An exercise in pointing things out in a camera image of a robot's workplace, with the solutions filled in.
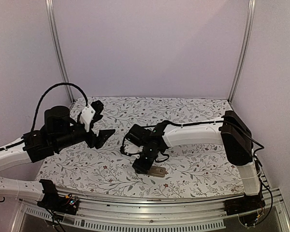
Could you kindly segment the white remote control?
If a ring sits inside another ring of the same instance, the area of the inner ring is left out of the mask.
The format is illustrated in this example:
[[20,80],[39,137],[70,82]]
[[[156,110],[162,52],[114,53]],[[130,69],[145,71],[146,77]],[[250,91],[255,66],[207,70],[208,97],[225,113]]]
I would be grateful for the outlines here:
[[158,167],[158,166],[152,166],[148,171],[149,176],[154,177],[161,177],[164,178],[166,175],[166,168],[164,167]]

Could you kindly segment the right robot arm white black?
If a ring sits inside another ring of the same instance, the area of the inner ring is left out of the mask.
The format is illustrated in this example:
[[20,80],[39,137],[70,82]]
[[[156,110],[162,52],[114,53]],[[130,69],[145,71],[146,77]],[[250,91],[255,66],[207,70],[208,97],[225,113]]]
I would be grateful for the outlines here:
[[228,162],[237,167],[244,185],[246,196],[241,199],[240,206],[243,210],[250,211],[259,203],[261,183],[256,165],[256,151],[253,148],[256,141],[245,123],[232,110],[215,119],[186,124],[168,120],[155,126],[134,124],[123,141],[142,148],[137,152],[139,157],[132,165],[138,174],[148,174],[158,154],[164,155],[171,147],[192,144],[222,145]]

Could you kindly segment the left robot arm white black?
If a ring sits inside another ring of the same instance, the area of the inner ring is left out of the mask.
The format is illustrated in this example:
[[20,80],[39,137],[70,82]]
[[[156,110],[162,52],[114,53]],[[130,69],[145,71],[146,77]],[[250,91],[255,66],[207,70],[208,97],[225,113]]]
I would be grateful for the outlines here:
[[[70,117],[66,106],[55,106],[44,113],[40,130],[25,133],[14,142],[0,148],[0,172],[21,164],[35,163],[59,154],[61,150],[85,142],[89,148],[99,149],[115,133],[114,129],[92,130],[102,119],[101,111],[86,106],[78,120]],[[15,197],[44,201],[52,210],[62,206],[62,199],[50,180],[33,182],[0,177],[0,197]]]

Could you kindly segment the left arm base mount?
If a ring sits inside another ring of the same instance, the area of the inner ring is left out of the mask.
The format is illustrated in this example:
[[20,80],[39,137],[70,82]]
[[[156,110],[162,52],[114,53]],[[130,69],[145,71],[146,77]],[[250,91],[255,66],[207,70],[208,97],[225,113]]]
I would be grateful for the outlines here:
[[55,184],[51,180],[41,179],[43,198],[37,202],[41,208],[53,212],[60,212],[68,215],[76,215],[79,207],[79,198],[69,193],[59,196]]

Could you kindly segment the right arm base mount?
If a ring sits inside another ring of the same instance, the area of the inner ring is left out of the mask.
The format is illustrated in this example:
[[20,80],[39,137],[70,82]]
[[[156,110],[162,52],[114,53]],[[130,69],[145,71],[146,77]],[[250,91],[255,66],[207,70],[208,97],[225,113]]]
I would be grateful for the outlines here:
[[262,193],[258,195],[244,196],[224,201],[224,211],[228,216],[245,213],[265,207]]

